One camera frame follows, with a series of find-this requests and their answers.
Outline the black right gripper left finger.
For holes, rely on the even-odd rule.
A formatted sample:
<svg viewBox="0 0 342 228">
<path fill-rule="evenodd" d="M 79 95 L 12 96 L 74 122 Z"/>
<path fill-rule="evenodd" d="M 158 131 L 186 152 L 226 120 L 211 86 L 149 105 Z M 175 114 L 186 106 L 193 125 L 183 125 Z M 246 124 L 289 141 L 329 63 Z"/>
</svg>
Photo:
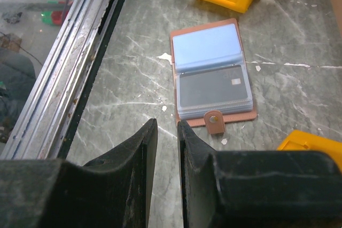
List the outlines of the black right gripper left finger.
<svg viewBox="0 0 342 228">
<path fill-rule="evenodd" d="M 1 227 L 147 227 L 156 119 L 103 155 L 1 161 Z"/>
</svg>

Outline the pink leather card holder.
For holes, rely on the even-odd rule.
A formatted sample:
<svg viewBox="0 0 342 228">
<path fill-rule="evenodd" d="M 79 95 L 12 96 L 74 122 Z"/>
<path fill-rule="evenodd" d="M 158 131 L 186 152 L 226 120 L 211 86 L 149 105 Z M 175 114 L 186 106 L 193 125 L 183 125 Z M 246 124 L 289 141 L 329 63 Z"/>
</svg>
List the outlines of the pink leather card holder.
<svg viewBox="0 0 342 228">
<path fill-rule="evenodd" d="M 217 134 L 257 117 L 235 18 L 174 30 L 170 46 L 176 122 Z"/>
</svg>

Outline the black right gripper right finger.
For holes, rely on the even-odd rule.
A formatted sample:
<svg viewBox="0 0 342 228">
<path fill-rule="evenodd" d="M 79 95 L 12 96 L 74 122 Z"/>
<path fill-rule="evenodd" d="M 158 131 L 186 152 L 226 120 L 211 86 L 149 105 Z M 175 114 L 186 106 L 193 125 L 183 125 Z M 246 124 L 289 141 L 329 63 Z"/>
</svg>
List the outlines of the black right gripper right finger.
<svg viewBox="0 0 342 228">
<path fill-rule="evenodd" d="M 184 227 L 341 227 L 341 171 L 318 151 L 217 151 L 177 125 Z"/>
</svg>

